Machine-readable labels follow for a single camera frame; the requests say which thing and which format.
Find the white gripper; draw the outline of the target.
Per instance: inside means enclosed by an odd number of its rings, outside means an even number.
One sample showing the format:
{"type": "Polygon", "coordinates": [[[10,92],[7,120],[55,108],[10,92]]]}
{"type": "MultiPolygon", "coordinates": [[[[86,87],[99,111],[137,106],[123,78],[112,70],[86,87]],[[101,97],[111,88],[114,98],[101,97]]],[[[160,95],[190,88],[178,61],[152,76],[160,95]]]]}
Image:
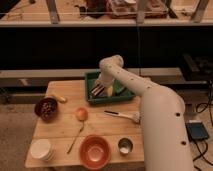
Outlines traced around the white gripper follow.
{"type": "Polygon", "coordinates": [[[100,74],[96,80],[97,84],[100,84],[101,86],[105,88],[109,88],[114,83],[114,78],[112,76],[107,76],[104,74],[100,74]]]}

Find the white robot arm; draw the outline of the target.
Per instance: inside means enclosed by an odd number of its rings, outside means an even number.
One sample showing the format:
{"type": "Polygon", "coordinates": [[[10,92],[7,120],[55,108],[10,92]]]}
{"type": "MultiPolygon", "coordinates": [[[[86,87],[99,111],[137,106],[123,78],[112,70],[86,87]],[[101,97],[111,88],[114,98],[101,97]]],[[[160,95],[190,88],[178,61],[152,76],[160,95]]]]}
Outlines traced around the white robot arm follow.
{"type": "Polygon", "coordinates": [[[171,88],[133,74],[123,65],[120,55],[103,58],[98,82],[109,87],[118,80],[140,97],[146,171],[194,171],[184,100],[171,88]]]}

